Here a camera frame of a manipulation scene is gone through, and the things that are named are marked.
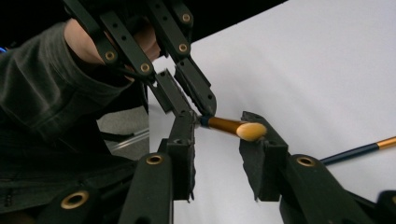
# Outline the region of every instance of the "makeup brush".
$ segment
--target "makeup brush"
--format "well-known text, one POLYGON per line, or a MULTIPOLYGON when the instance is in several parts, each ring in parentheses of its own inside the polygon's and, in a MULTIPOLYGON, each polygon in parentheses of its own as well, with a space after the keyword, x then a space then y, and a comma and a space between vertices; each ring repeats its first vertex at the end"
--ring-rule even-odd
POLYGON ((256 141, 267 133, 267 128, 258 122, 243 120, 222 119, 218 117, 201 117, 201 125, 209 129, 215 129, 230 133, 249 142, 256 141))
POLYGON ((321 162, 325 165, 331 165, 340 161, 350 160, 370 152, 375 152, 378 150, 395 147, 395 146, 396 146, 396 136, 366 146, 356 147, 348 151, 341 152, 339 154, 325 158, 321 160, 321 162))

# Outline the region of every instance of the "gray floor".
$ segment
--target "gray floor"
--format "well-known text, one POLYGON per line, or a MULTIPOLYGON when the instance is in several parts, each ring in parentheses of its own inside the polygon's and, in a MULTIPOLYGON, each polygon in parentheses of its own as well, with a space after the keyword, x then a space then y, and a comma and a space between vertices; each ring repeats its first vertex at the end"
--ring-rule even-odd
POLYGON ((134 133, 133 137, 120 143, 106 141, 113 155, 138 160, 149 153, 149 116, 143 106, 106 114, 97 123, 99 129, 105 133, 134 133))

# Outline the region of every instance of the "dark background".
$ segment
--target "dark background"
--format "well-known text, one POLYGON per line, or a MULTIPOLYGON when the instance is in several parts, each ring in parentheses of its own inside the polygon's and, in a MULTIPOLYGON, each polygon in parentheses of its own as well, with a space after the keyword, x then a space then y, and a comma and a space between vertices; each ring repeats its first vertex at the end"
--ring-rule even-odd
MULTIPOLYGON (((6 0, 0 12, 0 46, 17 47, 26 39, 69 18, 62 0, 6 0)), ((287 0, 184 0, 194 16, 192 41, 243 21, 287 0)))

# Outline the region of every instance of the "brush bristles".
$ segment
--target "brush bristles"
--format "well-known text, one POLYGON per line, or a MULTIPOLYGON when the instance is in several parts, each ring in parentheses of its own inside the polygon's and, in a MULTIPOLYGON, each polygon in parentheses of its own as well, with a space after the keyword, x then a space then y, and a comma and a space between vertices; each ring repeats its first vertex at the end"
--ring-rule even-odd
POLYGON ((267 129, 260 123, 244 123, 236 129, 236 135, 240 138, 253 142, 267 133, 267 129))

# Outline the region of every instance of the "person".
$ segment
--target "person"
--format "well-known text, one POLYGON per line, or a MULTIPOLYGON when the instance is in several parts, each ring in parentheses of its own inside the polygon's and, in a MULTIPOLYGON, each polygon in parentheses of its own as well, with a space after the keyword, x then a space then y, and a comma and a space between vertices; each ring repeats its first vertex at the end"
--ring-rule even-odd
MULTIPOLYGON (((134 39, 150 60, 160 56, 148 22, 134 39)), ((109 153, 96 120, 141 106, 141 86, 109 72, 74 19, 0 53, 0 214, 44 206, 65 189, 130 180, 136 161, 109 153)))

